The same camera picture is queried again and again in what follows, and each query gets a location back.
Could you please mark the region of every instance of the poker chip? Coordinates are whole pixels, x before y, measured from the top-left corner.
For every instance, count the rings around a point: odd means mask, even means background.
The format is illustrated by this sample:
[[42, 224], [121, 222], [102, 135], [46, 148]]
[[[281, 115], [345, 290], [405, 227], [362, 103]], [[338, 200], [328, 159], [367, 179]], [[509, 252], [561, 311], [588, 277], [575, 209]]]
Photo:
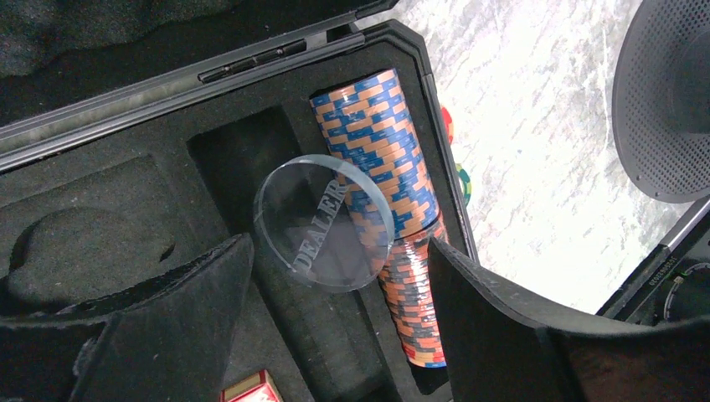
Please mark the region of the poker chip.
[[[429, 239], [445, 240], [439, 203], [395, 70], [386, 70], [311, 98], [332, 156], [367, 174], [385, 196], [394, 220], [389, 255], [378, 282], [408, 360], [443, 367], [445, 360], [431, 295]], [[343, 175], [346, 206], [360, 242], [388, 244], [383, 217], [368, 193]]]
[[459, 173], [459, 181], [461, 182], [461, 190], [464, 193], [464, 205], [467, 206], [471, 201], [471, 194], [473, 193], [473, 186], [471, 185], [471, 176], [468, 172], [459, 164], [456, 164], [456, 171]]

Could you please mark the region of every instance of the white marble countertop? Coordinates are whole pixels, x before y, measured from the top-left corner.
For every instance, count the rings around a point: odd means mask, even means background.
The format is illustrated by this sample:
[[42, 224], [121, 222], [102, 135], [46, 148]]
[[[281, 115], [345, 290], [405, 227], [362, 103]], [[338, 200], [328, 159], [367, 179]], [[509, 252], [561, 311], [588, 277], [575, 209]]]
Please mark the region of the white marble countertop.
[[689, 204], [646, 197], [611, 131], [616, 58], [640, 0], [401, 0], [427, 43], [481, 264], [596, 312]]

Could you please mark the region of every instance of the black plastic edge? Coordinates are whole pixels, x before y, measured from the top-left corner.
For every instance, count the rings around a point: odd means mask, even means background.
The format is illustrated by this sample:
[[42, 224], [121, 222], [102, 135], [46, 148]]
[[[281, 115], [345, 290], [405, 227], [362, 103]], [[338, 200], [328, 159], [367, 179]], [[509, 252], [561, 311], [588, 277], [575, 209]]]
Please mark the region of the black plastic edge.
[[670, 254], [671, 249], [667, 246], [657, 245], [636, 267], [619, 289], [611, 295], [609, 300], [604, 303], [597, 312], [597, 315], [607, 318], [617, 318], [617, 315], [629, 304], [644, 283], [659, 271], [659, 268]]
[[710, 211], [710, 196], [693, 203], [658, 244], [667, 245], [671, 251], [675, 250], [702, 218], [707, 215], [708, 211]]
[[[326, 44], [310, 52], [295, 54], [291, 57], [277, 60], [274, 63], [265, 64], [261, 69], [248, 70], [242, 74], [233, 75], [223, 80], [215, 81], [211, 84], [200, 85], [182, 94], [148, 103], [125, 113], [108, 117], [103, 121], [96, 121], [82, 126], [81, 128], [35, 142], [34, 144], [20, 147], [19, 149], [15, 149], [10, 152], [0, 153], [0, 173], [3, 173], [11, 168], [20, 168], [28, 163], [40, 159], [41, 157], [47, 157], [56, 152], [61, 152], [95, 139], [108, 136], [129, 126], [140, 124], [152, 118], [175, 111], [176, 109], [221, 95], [230, 90], [236, 90], [255, 83], [256, 81], [268, 78], [272, 75], [278, 75], [285, 70], [291, 70], [305, 64], [313, 63], [320, 59], [332, 57], [348, 49], [357, 48], [363, 43], [364, 37], [360, 33], [355, 33], [337, 42]], [[192, 75], [193, 72], [189, 70], [186, 75], [175, 77], [172, 82], [178, 82], [186, 76], [192, 77]], [[145, 83], [137, 83], [136, 87], [141, 88], [143, 91], [147, 91], [148, 89], [142, 88], [144, 85]], [[157, 85], [169, 85], [169, 83], [159, 82]], [[128, 89], [123, 88], [117, 92], [121, 92], [122, 94], [124, 91], [128, 91]], [[106, 100], [103, 95], [100, 95], [96, 98], [82, 102], [82, 104], [84, 107], [88, 108], [101, 108], [106, 106]], [[64, 109], [60, 109], [58, 111], [52, 111], [47, 115], [51, 116], [55, 113], [63, 114], [66, 112], [67, 111]], [[52, 121], [45, 122], [44, 124], [50, 125], [52, 124]], [[26, 135], [29, 134], [30, 131], [31, 129], [28, 129], [26, 132], [15, 135]]]
[[398, 1], [399, 0], [383, 0], [382, 2], [377, 3], [371, 7], [362, 8], [355, 12], [355, 18], [365, 18], [374, 14], [381, 13], [383, 11], [390, 10], [394, 7], [395, 4], [397, 4]]
[[[611, 315], [611, 312], [605, 312], [599, 315], [605, 315], [606, 317], [614, 318], [618, 321], [632, 320], [642, 307], [652, 302], [661, 284], [675, 273], [678, 266], [682, 266], [688, 252], [695, 247], [709, 229], [710, 215], [706, 215], [695, 225], [688, 236], [686, 236], [675, 250], [670, 250], [665, 245], [658, 245], [657, 249], [668, 250], [663, 250], [656, 258], [654, 258], [655, 250], [653, 250], [649, 257], [644, 259], [644, 262], [649, 261], [649, 265], [643, 268], [640, 266], [631, 274], [630, 279], [627, 280], [625, 284], [633, 281], [631, 278], [634, 277], [637, 281], [635, 283], [637, 283], [638, 286], [633, 288], [624, 288], [624, 286], [622, 286], [620, 288], [623, 296], [618, 297], [617, 302], [620, 304], [619, 311], [614, 315]], [[661, 258], [662, 254], [667, 254], [666, 258]]]
[[380, 41], [386, 41], [389, 44], [396, 46], [405, 53], [412, 54], [414, 62], [419, 70], [419, 80], [424, 88], [424, 97], [429, 104], [430, 113], [429, 119], [434, 125], [437, 134], [437, 147], [439, 153], [445, 161], [446, 177], [449, 180], [450, 195], [454, 198], [457, 218], [463, 234], [464, 244], [466, 245], [466, 254], [479, 264], [478, 251], [476, 250], [476, 242], [473, 240], [471, 231], [471, 222], [466, 212], [466, 204], [461, 193], [460, 186], [456, 185], [459, 181], [458, 172], [454, 156], [449, 147], [447, 135], [445, 135], [445, 124], [441, 116], [441, 108], [439, 99], [436, 96], [436, 83], [434, 74], [431, 69], [429, 54], [426, 51], [426, 42], [421, 35], [397, 20], [389, 20], [380, 23], [370, 28], [365, 28], [362, 31], [365, 34], [367, 44], [375, 44]]

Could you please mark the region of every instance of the black carrying case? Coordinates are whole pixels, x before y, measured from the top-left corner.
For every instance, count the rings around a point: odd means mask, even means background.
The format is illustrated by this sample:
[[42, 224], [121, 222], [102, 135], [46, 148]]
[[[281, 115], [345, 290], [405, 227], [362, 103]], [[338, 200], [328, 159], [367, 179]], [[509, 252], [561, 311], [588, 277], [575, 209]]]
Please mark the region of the black carrying case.
[[[313, 93], [394, 67], [450, 243], [477, 261], [424, 40], [396, 21], [354, 25], [394, 3], [241, 2], [2, 78], [0, 219], [10, 212], [19, 218], [3, 223], [9, 226], [0, 248], [36, 219], [23, 213], [57, 209], [69, 202], [64, 193], [81, 190], [84, 201], [130, 210], [138, 198], [132, 204], [90, 195], [122, 197], [102, 180], [135, 170], [126, 185], [157, 193], [179, 217], [166, 224], [177, 236], [171, 262], [189, 261], [251, 231], [253, 197], [274, 168], [300, 154], [327, 153], [308, 104]], [[89, 183], [61, 193], [80, 178]], [[17, 209], [57, 188], [58, 196]], [[3, 215], [9, 206], [16, 209]], [[268, 369], [286, 400], [452, 398], [445, 368], [407, 362], [377, 283], [326, 294], [290, 280], [258, 251], [252, 279], [234, 345], [225, 351], [224, 386]]]

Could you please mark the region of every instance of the black foam insert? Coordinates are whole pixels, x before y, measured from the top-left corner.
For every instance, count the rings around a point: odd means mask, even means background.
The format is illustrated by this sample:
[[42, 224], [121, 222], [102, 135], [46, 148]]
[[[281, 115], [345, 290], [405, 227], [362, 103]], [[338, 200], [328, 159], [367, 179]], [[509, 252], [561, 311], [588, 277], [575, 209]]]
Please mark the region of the black foam insert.
[[[23, 202], [48, 183], [59, 187], [70, 182], [72, 175], [89, 175], [150, 155], [166, 182], [174, 213], [193, 236], [187, 244], [206, 250], [228, 232], [251, 229], [254, 193], [271, 169], [297, 154], [327, 153], [308, 103], [311, 94], [392, 67], [399, 72], [450, 241], [465, 250], [451, 197], [450, 186], [455, 183], [447, 183], [422, 72], [412, 54], [387, 42], [285, 72], [8, 173], [0, 177], [9, 185], [0, 201]], [[39, 183], [42, 174], [45, 177]], [[28, 180], [27, 186], [20, 185], [23, 180]], [[146, 191], [155, 193], [154, 189]], [[264, 256], [256, 258], [255, 279], [293, 356], [265, 364], [283, 373], [293, 370], [290, 362], [295, 361], [315, 398], [450, 400], [448, 384], [441, 386], [445, 376], [442, 380], [440, 370], [432, 380], [407, 363], [377, 284], [363, 292], [328, 295], [295, 283]], [[257, 344], [264, 336], [244, 331], [235, 342]], [[243, 373], [238, 368], [248, 367], [234, 363], [233, 373]], [[300, 375], [291, 372], [288, 378]]]
[[296, 362], [274, 324], [259, 290], [253, 284], [239, 316], [234, 345], [224, 373], [223, 388], [268, 369], [285, 400], [314, 400]]
[[[51, 303], [51, 307], [60, 307], [62, 302], [71, 304], [87, 297], [105, 295], [96, 294], [97, 291], [121, 291], [149, 277], [161, 275], [207, 249], [207, 245], [200, 246], [197, 241], [203, 234], [192, 232], [181, 218], [170, 185], [163, 178], [154, 157], [139, 154], [125, 162], [108, 157], [105, 161], [95, 160], [96, 163], [92, 163], [93, 157], [100, 157], [103, 153], [91, 151], [97, 146], [104, 144], [92, 144], [86, 149], [0, 176], [0, 188], [3, 189], [0, 195], [0, 222], [3, 222], [3, 230], [0, 231], [0, 275], [4, 276], [13, 268], [21, 277], [31, 275], [45, 280], [51, 277], [56, 279], [53, 283], [58, 284], [56, 287], [69, 286], [70, 289], [57, 294], [73, 296], [53, 301], [59, 302], [59, 305]], [[72, 212], [77, 208], [104, 213], [99, 217]], [[65, 224], [62, 230], [44, 228], [48, 216], [69, 213], [74, 216], [73, 229]], [[116, 219], [109, 219], [112, 215], [126, 224], [116, 224]], [[45, 229], [50, 232], [44, 235], [37, 233]], [[110, 244], [96, 243], [96, 236], [78, 244], [91, 230], [105, 231], [108, 237], [104, 240], [110, 241]], [[141, 240], [147, 232], [154, 235]], [[47, 247], [38, 245], [38, 236], [51, 237], [52, 244]], [[118, 245], [116, 242], [121, 239], [125, 241]], [[155, 258], [150, 264], [142, 264], [147, 262], [143, 260], [147, 258], [148, 243], [156, 243], [154, 248], [162, 251], [151, 252], [157, 253]], [[142, 256], [135, 257], [129, 265], [130, 256], [135, 254]], [[115, 264], [104, 264], [98, 269], [95, 265], [101, 260], [113, 260], [116, 264], [123, 261], [125, 264], [121, 272], [115, 272], [114, 269], [118, 268]], [[62, 266], [66, 269], [63, 280], [48, 271]], [[81, 278], [82, 283], [71, 284], [77, 277]], [[21, 278], [14, 277], [13, 280], [24, 283]], [[34, 285], [39, 286], [40, 283], [44, 280], [35, 281]], [[17, 302], [30, 302], [28, 307], [41, 307], [49, 302], [45, 298], [53, 292], [45, 293], [44, 296], [28, 294], [22, 297], [21, 291], [13, 291], [15, 296], [19, 296]], [[9, 302], [14, 299], [3, 303], [5, 313], [8, 313]], [[23, 303], [13, 304], [24, 310]]]
[[86, 207], [49, 214], [22, 237], [13, 248], [8, 292], [34, 305], [62, 307], [165, 273], [160, 262], [174, 247], [162, 228]]

